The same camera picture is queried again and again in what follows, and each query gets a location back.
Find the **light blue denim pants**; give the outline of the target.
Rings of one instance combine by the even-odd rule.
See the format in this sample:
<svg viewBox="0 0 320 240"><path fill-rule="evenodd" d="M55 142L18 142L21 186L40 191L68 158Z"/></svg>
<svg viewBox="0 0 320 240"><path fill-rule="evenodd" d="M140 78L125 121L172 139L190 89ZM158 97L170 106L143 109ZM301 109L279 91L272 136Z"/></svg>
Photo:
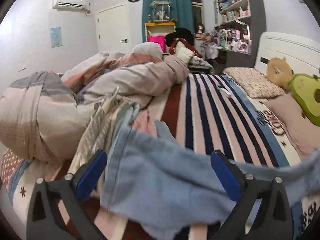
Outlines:
<svg viewBox="0 0 320 240"><path fill-rule="evenodd" d="M224 221L235 207L208 155L130 127L120 129L108 154L100 204L156 239Z"/></svg>

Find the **pink ribbed pillow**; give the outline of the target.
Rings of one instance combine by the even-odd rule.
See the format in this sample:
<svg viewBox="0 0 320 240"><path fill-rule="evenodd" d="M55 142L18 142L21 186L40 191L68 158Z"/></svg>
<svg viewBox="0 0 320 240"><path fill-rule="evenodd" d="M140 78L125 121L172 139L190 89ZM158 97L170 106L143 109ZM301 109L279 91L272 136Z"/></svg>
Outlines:
<svg viewBox="0 0 320 240"><path fill-rule="evenodd" d="M291 94L264 102L284 125L287 137L301 159L307 159L319 147L319 127L302 116L302 109Z"/></svg>

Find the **pink striped crumpled garment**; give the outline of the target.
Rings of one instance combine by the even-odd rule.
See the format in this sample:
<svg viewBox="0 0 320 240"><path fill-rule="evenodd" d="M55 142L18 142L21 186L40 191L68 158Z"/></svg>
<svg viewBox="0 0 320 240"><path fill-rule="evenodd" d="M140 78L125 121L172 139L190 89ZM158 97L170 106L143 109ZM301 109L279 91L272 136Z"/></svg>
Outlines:
<svg viewBox="0 0 320 240"><path fill-rule="evenodd" d="M109 152L123 126L157 136L156 125L149 111L141 111L138 103L123 99L118 95L118 90L117 86L104 101L95 105L95 112L80 139L68 173L75 174L97 150Z"/></svg>

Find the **crumpled pink grey duvet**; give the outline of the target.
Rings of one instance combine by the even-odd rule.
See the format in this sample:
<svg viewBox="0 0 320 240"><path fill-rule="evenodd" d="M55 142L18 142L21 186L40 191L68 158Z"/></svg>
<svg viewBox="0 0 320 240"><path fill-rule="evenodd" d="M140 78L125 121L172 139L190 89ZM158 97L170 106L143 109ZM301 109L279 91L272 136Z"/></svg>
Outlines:
<svg viewBox="0 0 320 240"><path fill-rule="evenodd" d="M75 155L96 103L117 91L144 108L188 75L182 60L153 42L99 52L63 75L35 72L3 92L1 143L21 159L61 164Z"/></svg>

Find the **striped pink navy blanket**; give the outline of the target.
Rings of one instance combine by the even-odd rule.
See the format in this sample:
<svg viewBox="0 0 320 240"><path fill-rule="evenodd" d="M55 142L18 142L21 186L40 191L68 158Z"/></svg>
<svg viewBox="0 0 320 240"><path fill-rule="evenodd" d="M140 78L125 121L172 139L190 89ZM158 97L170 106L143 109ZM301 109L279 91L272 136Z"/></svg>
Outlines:
<svg viewBox="0 0 320 240"><path fill-rule="evenodd" d="M227 98L218 90L223 86ZM199 153L213 149L226 152L239 162L283 167L304 161L289 141L284 125L269 110L266 99L252 99L227 75L189 74L170 94L154 98L150 116L164 121L182 147ZM18 217L25 224L27 206L35 179L60 179L70 161L63 166L23 161L8 150L1 161L3 187ZM84 202L84 208L108 239L152 239L142 227L100 207L97 199ZM319 217L319 193L304 197L292 207L294 239Z"/></svg>

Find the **green avocado plush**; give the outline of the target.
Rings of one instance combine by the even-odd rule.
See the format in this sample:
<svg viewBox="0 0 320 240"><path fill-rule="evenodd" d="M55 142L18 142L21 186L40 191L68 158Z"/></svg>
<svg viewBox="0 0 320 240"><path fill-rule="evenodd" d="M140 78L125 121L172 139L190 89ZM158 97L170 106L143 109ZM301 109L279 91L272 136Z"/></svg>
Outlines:
<svg viewBox="0 0 320 240"><path fill-rule="evenodd" d="M302 117L319 126L319 77L317 75L293 74L290 81L293 98L302 109Z"/></svg>

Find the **floral pillow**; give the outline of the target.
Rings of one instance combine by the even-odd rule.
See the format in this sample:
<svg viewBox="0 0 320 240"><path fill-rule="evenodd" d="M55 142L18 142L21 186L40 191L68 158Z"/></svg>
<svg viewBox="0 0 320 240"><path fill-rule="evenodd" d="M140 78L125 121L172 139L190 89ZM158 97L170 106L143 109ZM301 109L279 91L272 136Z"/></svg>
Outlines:
<svg viewBox="0 0 320 240"><path fill-rule="evenodd" d="M227 67L223 70L223 74L230 76L253 99L285 95L285 90L273 84L254 68Z"/></svg>

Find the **grey crumpled garment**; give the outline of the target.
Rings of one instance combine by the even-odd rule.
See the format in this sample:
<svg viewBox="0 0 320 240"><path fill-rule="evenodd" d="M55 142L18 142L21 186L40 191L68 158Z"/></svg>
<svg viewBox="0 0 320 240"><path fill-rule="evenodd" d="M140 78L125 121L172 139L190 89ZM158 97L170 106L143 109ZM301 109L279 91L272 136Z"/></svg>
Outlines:
<svg viewBox="0 0 320 240"><path fill-rule="evenodd" d="M177 144L178 142L177 140L173 137L169 127L167 126L167 124L163 121L160 120L155 120L154 121L155 126L156 126L156 131L157 131L157 137L167 140L173 144Z"/></svg>

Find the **white bed headboard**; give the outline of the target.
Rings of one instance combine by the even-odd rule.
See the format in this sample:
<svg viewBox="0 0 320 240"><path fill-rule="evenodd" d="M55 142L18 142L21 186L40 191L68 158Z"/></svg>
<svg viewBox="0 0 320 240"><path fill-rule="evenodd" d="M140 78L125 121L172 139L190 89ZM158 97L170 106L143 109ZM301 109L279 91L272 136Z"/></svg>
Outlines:
<svg viewBox="0 0 320 240"><path fill-rule="evenodd" d="M319 42L292 34L264 32L259 39L254 68L266 74L269 60L275 57L285 58L295 74L319 76Z"/></svg>

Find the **clothes pile on chair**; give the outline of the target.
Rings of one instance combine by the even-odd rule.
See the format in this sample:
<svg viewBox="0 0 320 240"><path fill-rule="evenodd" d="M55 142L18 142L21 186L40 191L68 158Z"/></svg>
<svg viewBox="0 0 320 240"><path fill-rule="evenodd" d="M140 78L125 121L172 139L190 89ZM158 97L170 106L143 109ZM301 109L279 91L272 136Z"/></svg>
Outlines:
<svg viewBox="0 0 320 240"><path fill-rule="evenodd" d="M165 45L169 54L175 55L196 74L215 74L214 67L203 59L203 55L194 47L194 36L186 28L177 28L175 32L165 36Z"/></svg>

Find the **mannequin head with wig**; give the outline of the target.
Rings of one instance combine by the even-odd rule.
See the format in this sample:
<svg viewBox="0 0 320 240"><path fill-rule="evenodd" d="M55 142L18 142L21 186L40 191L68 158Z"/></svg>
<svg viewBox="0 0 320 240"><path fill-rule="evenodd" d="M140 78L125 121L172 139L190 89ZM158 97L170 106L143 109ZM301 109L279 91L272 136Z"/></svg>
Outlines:
<svg viewBox="0 0 320 240"><path fill-rule="evenodd" d="M204 25L202 23L197 23L195 28L195 38L197 40L204 40L204 37L205 37L204 32L205 32Z"/></svg>

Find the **white door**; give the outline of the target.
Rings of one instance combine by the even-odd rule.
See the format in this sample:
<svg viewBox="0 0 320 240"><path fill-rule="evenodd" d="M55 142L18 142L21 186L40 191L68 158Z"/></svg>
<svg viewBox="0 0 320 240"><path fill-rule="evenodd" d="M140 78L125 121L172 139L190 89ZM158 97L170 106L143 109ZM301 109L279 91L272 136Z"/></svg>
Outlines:
<svg viewBox="0 0 320 240"><path fill-rule="evenodd" d="M127 52L130 32L126 5L116 5L98 12L97 30L101 51Z"/></svg>

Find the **white air conditioner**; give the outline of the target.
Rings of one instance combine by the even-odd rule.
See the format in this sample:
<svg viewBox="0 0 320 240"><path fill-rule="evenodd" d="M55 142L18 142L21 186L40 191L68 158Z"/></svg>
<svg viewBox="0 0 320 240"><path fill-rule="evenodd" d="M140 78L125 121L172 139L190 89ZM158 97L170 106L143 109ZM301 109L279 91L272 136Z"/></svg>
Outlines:
<svg viewBox="0 0 320 240"><path fill-rule="evenodd" d="M56 10L78 10L87 15L91 14L91 6L87 3L87 0L53 0L52 8Z"/></svg>

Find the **yellow shelf unit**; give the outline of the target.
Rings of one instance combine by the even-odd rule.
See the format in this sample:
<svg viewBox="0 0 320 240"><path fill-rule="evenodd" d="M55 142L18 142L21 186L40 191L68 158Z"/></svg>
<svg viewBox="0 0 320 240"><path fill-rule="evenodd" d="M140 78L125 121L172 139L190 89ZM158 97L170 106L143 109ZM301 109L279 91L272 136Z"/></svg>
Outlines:
<svg viewBox="0 0 320 240"><path fill-rule="evenodd" d="M144 23L145 40L149 36L166 36L176 31L176 23L174 21L157 21Z"/></svg>

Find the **glass display case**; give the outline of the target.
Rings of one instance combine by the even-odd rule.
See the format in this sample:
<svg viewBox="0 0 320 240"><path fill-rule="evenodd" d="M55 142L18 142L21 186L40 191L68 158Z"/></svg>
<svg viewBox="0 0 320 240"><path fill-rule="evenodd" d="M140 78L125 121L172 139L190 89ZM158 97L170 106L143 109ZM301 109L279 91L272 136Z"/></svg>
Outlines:
<svg viewBox="0 0 320 240"><path fill-rule="evenodd" d="M168 1L153 1L150 3L152 8L153 22L171 21L171 3Z"/></svg>

